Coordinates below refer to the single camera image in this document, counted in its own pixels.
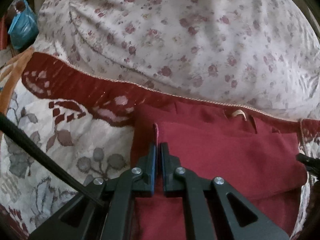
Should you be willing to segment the dark red knit garment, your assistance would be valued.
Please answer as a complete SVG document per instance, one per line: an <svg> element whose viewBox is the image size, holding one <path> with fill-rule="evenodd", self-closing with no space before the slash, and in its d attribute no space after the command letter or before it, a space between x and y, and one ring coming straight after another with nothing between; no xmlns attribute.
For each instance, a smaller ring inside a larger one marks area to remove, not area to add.
<svg viewBox="0 0 320 240"><path fill-rule="evenodd" d="M138 107L131 163L146 155L151 143L162 142L183 167L202 178L224 178L277 226L293 232L307 179L296 160L295 131L214 106Z"/></svg>

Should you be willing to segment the floral white duvet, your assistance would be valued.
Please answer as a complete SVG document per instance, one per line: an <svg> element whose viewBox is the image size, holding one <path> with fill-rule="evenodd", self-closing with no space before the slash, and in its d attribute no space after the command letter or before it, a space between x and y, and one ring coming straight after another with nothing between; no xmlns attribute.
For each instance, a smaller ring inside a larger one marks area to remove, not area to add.
<svg viewBox="0 0 320 240"><path fill-rule="evenodd" d="M34 47L98 77L319 118L319 41L292 0L45 0Z"/></svg>

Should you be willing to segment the blue plastic bag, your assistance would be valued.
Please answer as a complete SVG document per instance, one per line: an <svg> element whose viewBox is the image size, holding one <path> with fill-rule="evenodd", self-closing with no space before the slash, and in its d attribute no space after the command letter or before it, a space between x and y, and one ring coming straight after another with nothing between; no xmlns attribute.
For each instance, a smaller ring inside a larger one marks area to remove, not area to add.
<svg viewBox="0 0 320 240"><path fill-rule="evenodd" d="M8 34L13 48L21 50L35 40L39 29L37 26L37 16L31 9L28 1L18 1L23 3L24 9L14 16Z"/></svg>

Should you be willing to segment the red white floral blanket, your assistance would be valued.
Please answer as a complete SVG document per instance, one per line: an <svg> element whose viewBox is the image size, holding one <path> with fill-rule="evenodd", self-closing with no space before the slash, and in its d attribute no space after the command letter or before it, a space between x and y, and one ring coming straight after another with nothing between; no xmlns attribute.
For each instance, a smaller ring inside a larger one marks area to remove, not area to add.
<svg viewBox="0 0 320 240"><path fill-rule="evenodd" d="M242 105L165 94L134 83L87 75L45 53L27 51L1 71L1 112L43 152L82 184L113 179L131 168L135 111L181 102L223 109L231 116L251 115L297 133L298 150L319 157L319 121L283 119ZM307 174L292 239L319 239L307 233L319 206L319 185Z"/></svg>

